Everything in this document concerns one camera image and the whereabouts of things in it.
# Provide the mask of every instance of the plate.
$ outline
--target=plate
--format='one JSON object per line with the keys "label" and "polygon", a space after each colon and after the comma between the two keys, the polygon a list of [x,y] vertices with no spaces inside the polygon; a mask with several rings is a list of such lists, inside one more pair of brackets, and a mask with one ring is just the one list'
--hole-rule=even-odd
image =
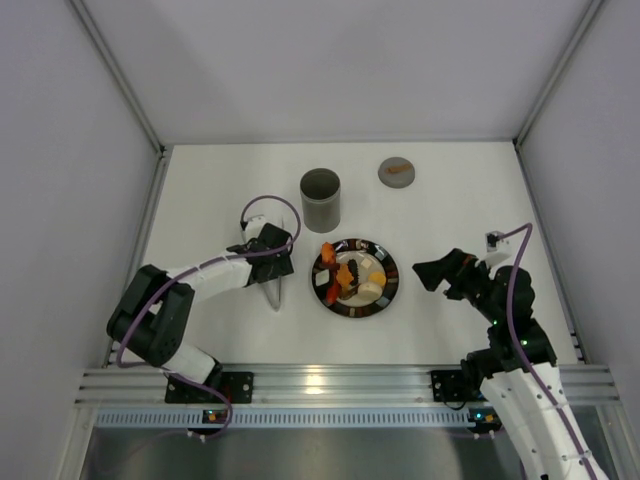
{"label": "plate", "polygon": [[349,318],[370,317],[387,308],[396,296],[399,285],[398,267],[389,252],[375,242],[359,238],[341,240],[332,245],[336,251],[338,262],[345,263],[350,259],[356,260],[361,283],[363,279],[366,281],[373,272],[384,272],[387,283],[382,290],[382,296],[372,303],[363,301],[358,298],[358,295],[355,295],[348,300],[338,299],[336,303],[329,305],[326,296],[331,282],[323,285],[316,284],[316,275],[324,270],[321,268],[322,255],[318,255],[311,269],[311,285],[322,304],[332,312]]}

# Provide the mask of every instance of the small round container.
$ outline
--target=small round container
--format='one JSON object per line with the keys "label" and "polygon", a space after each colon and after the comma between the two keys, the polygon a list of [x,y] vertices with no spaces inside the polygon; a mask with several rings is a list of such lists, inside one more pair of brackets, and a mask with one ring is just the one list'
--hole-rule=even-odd
{"label": "small round container", "polygon": [[387,158],[378,169],[378,178],[387,187],[405,188],[416,179],[416,169],[406,158]]}
{"label": "small round container", "polygon": [[340,224],[340,177],[327,168],[309,170],[300,179],[302,215],[306,227],[327,233]]}

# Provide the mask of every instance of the white table surface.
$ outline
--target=white table surface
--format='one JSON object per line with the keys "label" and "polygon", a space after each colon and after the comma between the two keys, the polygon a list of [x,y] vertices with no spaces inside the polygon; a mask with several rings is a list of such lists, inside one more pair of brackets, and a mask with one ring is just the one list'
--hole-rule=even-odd
{"label": "white table surface", "polygon": [[[414,163],[410,187],[393,190],[379,182],[378,166],[391,156]],[[303,228],[293,253],[295,273],[283,281],[281,311],[270,309],[257,286],[226,292],[193,306],[185,339],[223,363],[452,364],[487,348],[489,324],[480,313],[466,301],[427,292],[411,266],[454,247],[482,257],[486,232],[536,224],[513,146],[506,142],[175,147],[145,263],[199,263],[241,243],[244,205],[270,193],[300,208],[300,177],[316,167],[341,178],[342,220],[329,234]],[[285,211],[266,202],[250,214]],[[284,218],[293,231],[293,216]],[[379,243],[400,271],[392,304],[367,319],[340,317],[311,291],[311,265],[322,243],[349,237]],[[514,240],[514,253],[520,240]],[[559,361],[575,363],[537,227],[522,266],[533,278],[536,319]]]}

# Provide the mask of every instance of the black bracket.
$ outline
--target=black bracket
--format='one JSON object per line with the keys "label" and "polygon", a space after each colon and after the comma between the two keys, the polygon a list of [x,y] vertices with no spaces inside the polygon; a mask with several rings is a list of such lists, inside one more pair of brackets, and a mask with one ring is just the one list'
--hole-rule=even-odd
{"label": "black bracket", "polygon": [[[258,238],[252,238],[244,245],[234,245],[227,250],[237,254],[264,252],[283,247],[290,239],[291,234],[289,232],[271,223],[266,223],[262,227]],[[251,275],[247,286],[291,275],[293,273],[292,249],[293,247],[290,247],[273,255],[247,258],[247,262],[251,265]]]}
{"label": "black bracket", "polygon": [[484,400],[482,396],[473,396],[462,370],[431,370],[429,373],[435,402],[459,403]]}
{"label": "black bracket", "polygon": [[[253,397],[252,372],[222,372],[217,389],[233,404],[251,403]],[[164,395],[165,403],[223,403],[204,390],[169,377]]]}

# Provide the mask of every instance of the metal frame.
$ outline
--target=metal frame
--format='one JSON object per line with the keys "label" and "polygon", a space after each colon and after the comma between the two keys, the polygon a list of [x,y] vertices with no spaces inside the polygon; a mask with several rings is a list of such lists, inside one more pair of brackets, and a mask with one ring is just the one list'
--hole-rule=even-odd
{"label": "metal frame", "polygon": [[[227,372],[253,372],[253,401],[243,408],[408,408],[438,407],[429,372],[457,365],[225,365]],[[618,405],[607,367],[560,367],[571,405]],[[167,408],[167,379],[151,367],[87,370],[76,397],[78,407]],[[188,406],[202,409],[202,405]]]}
{"label": "metal frame", "polygon": [[140,128],[144,131],[149,143],[156,151],[158,157],[164,152],[164,146],[160,142],[158,135],[156,134],[153,125],[149,121],[149,117],[145,113],[140,101],[138,100],[135,91],[131,87],[131,83],[127,80],[122,68],[116,60],[109,44],[105,40],[98,24],[93,19],[89,8],[85,4],[84,0],[66,0],[71,10],[75,14],[76,19],[80,22],[80,26],[87,34],[87,37],[96,49],[96,53],[103,61],[104,66],[113,78],[116,87],[120,91],[123,100],[131,109],[131,113],[140,124]]}
{"label": "metal frame", "polygon": [[[145,205],[135,250],[130,259],[128,280],[139,267],[149,239],[151,225],[160,198],[171,152],[161,143],[153,125],[138,100],[135,91],[115,59],[84,0],[66,0],[81,27],[96,48],[100,59],[112,76],[124,101],[158,155],[158,166]],[[606,0],[591,0],[573,29],[569,41],[551,68],[545,85],[540,90],[529,114],[524,120],[514,146],[523,170],[527,189],[543,233],[547,254],[552,262],[556,286],[561,294],[563,308],[574,328],[573,309],[566,294],[565,281],[557,255],[539,216],[537,201],[532,191],[521,146],[556,91],[570,67],[576,51],[597,20]],[[101,370],[88,370],[83,379],[73,410],[73,421],[65,440],[65,450],[55,478],[78,478],[89,447],[91,432],[99,414],[105,408],[144,409],[158,412],[202,409],[197,406],[170,407],[164,404],[165,377],[152,368],[120,371],[109,366],[110,344]],[[254,404],[241,407],[245,412],[275,412],[281,409],[325,412],[335,408],[387,409],[387,411],[413,412],[440,408],[433,402],[433,393],[427,373],[430,366],[318,366],[318,365],[229,365],[228,371],[250,370],[254,380]],[[457,368],[441,366],[437,369]],[[606,367],[575,365],[561,367],[561,376],[567,397],[572,405],[592,405],[605,432],[607,443],[621,478],[636,478],[640,472],[640,454],[631,433],[628,420],[620,403],[613,379]]]}
{"label": "metal frame", "polygon": [[516,135],[516,138],[514,139],[516,150],[520,149],[538,118],[540,118],[544,107],[549,103],[553,93],[560,85],[560,82],[569,68],[571,61],[575,57],[576,52],[584,42],[584,39],[587,33],[591,30],[591,27],[595,24],[607,1],[608,0],[590,0],[589,4],[584,9],[580,19],[569,36],[569,41],[553,64],[551,73],[547,77],[547,81],[536,96],[536,100],[534,101],[531,110],[529,110],[524,123],[518,131],[518,135]]}
{"label": "metal frame", "polygon": [[[158,159],[156,169],[153,172],[151,179],[151,185],[149,186],[149,192],[147,193],[144,210],[140,219],[140,225],[138,226],[138,232],[136,233],[136,240],[133,246],[133,252],[129,259],[129,268],[127,269],[127,277],[125,284],[122,286],[124,292],[136,274],[138,268],[142,264],[147,245],[149,243],[149,236],[151,235],[151,226],[156,216],[158,209],[158,202],[160,202],[160,194],[162,193],[162,187],[164,186],[164,179],[167,176],[167,170],[169,169],[169,161],[173,154],[173,147],[164,149]],[[106,352],[102,361],[102,366],[106,367],[109,364],[109,355],[112,351],[113,340],[109,337],[106,342]]]}

